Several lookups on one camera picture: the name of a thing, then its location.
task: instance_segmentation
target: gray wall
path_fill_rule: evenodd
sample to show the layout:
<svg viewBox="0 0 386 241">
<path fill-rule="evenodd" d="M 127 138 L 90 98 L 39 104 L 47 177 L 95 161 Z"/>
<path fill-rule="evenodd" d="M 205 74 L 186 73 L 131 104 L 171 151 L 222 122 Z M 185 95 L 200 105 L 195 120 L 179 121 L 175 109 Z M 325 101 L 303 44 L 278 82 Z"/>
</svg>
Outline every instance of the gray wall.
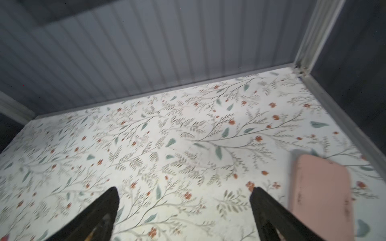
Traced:
<svg viewBox="0 0 386 241">
<path fill-rule="evenodd" d="M 386 5 L 346 0 L 311 74 L 386 154 Z"/>
<path fill-rule="evenodd" d="M 0 90 L 37 115 L 291 63 L 316 2 L 77 1 L 0 1 Z"/>
</svg>

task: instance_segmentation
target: baseboard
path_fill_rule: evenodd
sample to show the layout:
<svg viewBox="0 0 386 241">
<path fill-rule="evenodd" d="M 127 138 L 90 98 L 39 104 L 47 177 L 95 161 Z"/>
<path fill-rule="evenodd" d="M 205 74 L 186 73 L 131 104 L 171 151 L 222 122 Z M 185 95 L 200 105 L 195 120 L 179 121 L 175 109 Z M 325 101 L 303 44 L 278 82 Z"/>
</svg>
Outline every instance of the baseboard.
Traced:
<svg viewBox="0 0 386 241">
<path fill-rule="evenodd" d="M 302 81 L 343 132 L 351 139 L 361 153 L 366 156 L 375 171 L 379 173 L 383 180 L 386 180 L 386 156 L 311 75 L 305 74 L 302 77 Z"/>
<path fill-rule="evenodd" d="M 141 98 L 141 97 L 144 97 L 144 96 L 149 96 L 149 95 L 154 95 L 154 94 L 159 94 L 159 93 L 164 93 L 164 92 L 168 92 L 168 91 L 174 91 L 174 90 L 184 89 L 184 88 L 189 88 L 189 87 L 194 87 L 194 86 L 201 85 L 201 84 L 209 84 L 209 83 L 213 83 L 213 82 L 218 82 L 218 81 L 238 78 L 238 77 L 242 77 L 242 76 L 246 76 L 246 75 L 250 75 L 250 74 L 258 74 L 258 73 L 262 73 L 262 72 L 266 72 L 266 71 L 271 71 L 271 70 L 281 69 L 281 68 L 287 68 L 287 67 L 293 67 L 293 66 L 294 66 L 293 63 L 289 63 L 289 64 L 273 66 L 273 67 L 269 67 L 269 68 L 265 68 L 265 69 L 258 69 L 258 70 L 254 70 L 254 71 L 244 72 L 244 73 L 240 73 L 240 74 L 223 76 L 223 77 L 216 78 L 216 79 L 210 79 L 210 80 L 205 80 L 205 81 L 198 81 L 198 82 L 195 82 L 195 83 L 192 83 L 192 84 L 183 84 L 183 85 L 176 86 L 176 87 L 161 89 L 161 90 L 152 91 L 152 92 L 148 92 L 148 93 L 144 93 L 144 94 L 133 95 L 133 96 L 129 96 L 129 97 L 121 98 L 121 99 L 114 99 L 114 100 L 111 100 L 111 101 L 105 101 L 105 102 L 102 102 L 102 103 L 91 104 L 91 105 L 88 105 L 88 106 L 82 106 L 82 107 L 73 108 L 73 109 L 69 109 L 69 110 L 58 111 L 58 112 L 54 112 L 54 113 L 39 115 L 39 116 L 36 117 L 36 119 L 41 119 L 41 118 L 45 118 L 45 117 L 49 117 L 49 116 L 55 116 L 55 115 L 61 115 L 61 114 L 65 114 L 65 113 L 73 112 L 73 111 L 79 111 L 79 110 L 85 110 L 85 109 L 89 109 L 89 108 L 100 107 L 100 106 L 103 106 L 103 105 L 106 105 L 106 104 L 114 104 L 114 103 L 117 103 L 117 102 L 128 101 L 128 100 L 131 100 L 131 99 L 137 99 L 137 98 Z"/>
</svg>

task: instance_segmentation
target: pink phone case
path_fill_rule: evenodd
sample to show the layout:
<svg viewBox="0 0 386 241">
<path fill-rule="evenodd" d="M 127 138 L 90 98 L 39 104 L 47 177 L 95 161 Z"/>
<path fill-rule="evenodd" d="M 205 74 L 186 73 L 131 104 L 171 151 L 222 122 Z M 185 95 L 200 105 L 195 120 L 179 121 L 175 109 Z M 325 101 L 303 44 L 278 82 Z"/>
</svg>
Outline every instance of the pink phone case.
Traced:
<svg viewBox="0 0 386 241">
<path fill-rule="evenodd" d="M 290 211 L 326 241 L 354 240 L 348 170 L 320 157 L 302 155 L 292 178 Z"/>
</svg>

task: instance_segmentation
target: floral patterned floor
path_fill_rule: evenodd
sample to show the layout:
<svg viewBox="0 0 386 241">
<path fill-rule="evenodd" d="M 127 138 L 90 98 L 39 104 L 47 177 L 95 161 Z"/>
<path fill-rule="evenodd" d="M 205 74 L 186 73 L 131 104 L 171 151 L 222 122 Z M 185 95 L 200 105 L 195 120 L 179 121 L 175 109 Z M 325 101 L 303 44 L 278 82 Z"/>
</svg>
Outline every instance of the floral patterned floor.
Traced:
<svg viewBox="0 0 386 241">
<path fill-rule="evenodd" d="M 286 206 L 296 152 L 347 166 L 357 240 L 385 239 L 385 183 L 285 68 L 29 122 L 0 155 L 1 241 L 42 241 L 111 186 L 114 241 L 258 240 L 250 191 Z"/>
</svg>

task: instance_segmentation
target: corner trim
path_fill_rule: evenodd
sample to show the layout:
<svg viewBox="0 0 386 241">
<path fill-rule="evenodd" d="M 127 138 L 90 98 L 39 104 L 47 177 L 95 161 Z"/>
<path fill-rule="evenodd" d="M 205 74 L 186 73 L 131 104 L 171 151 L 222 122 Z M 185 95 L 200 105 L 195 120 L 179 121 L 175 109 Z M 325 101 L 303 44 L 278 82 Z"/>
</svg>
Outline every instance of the corner trim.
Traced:
<svg viewBox="0 0 386 241">
<path fill-rule="evenodd" d="M 295 58 L 295 64 L 306 73 L 312 71 L 345 2 L 346 0 L 317 0 Z"/>
<path fill-rule="evenodd" d="M 386 156 L 311 75 L 304 75 L 302 81 L 348 138 L 366 155 L 367 160 L 374 167 L 375 171 L 386 181 Z"/>
<path fill-rule="evenodd" d="M 224 76 L 224 77 L 220 77 L 220 78 L 216 78 L 216 79 L 210 79 L 210 80 L 205 80 L 205 81 L 198 81 L 198 82 L 195 82 L 195 83 L 192 83 L 192 84 L 184 84 L 184 85 L 181 85 L 181 86 L 176 86 L 176 87 L 161 89 L 161 90 L 157 90 L 157 91 L 147 92 L 147 93 L 144 93 L 144 94 L 133 95 L 133 96 L 129 96 L 129 97 L 121 98 L 121 99 L 114 99 L 114 100 L 111 100 L 111 101 L 106 101 L 106 102 L 97 103 L 97 104 L 91 104 L 91 105 L 88 105 L 88 106 L 82 106 L 82 107 L 73 108 L 73 109 L 69 109 L 69 110 L 58 111 L 58 112 L 54 112 L 54 113 L 39 115 L 35 119 L 41 119 L 41 118 L 45 118 L 45 117 L 49 117 L 49 116 L 65 114 L 65 113 L 68 113 L 68 112 L 73 112 L 73 111 L 85 110 L 85 109 L 89 109 L 89 108 L 100 107 L 100 106 L 103 106 L 103 105 L 106 105 L 106 104 L 114 104 L 114 103 L 118 103 L 118 102 L 121 102 L 121 101 L 128 101 L 128 100 L 131 100 L 131 99 L 141 98 L 141 97 L 144 97 L 144 96 L 149 96 L 149 95 L 154 95 L 154 94 L 174 91 L 174 90 L 178 90 L 178 89 L 190 88 L 190 87 L 194 87 L 194 86 L 201 85 L 201 84 L 210 84 L 210 83 L 213 83 L 213 82 L 219 82 L 219 81 L 233 79 L 233 78 L 238 78 L 238 77 L 242 77 L 242 76 L 246 76 L 246 75 L 250 75 L 250 74 L 259 74 L 259 73 L 266 72 L 266 71 L 271 71 L 271 70 L 281 69 L 281 68 L 288 68 L 288 67 L 293 67 L 293 66 L 294 66 L 293 63 L 289 63 L 289 64 L 278 65 L 278 66 L 269 67 L 269 68 L 265 68 L 265 69 L 259 69 L 259 70 L 254 70 L 254 71 L 249 71 L 249 72 L 244 72 L 244 73 L 239 73 L 239 74 L 234 74 L 234 75 L 228 75 L 228 76 Z"/>
<path fill-rule="evenodd" d="M 26 125 L 30 120 L 33 120 L 36 114 L 12 99 L 8 95 L 0 91 L 0 113 L 13 119 L 14 121 Z"/>
</svg>

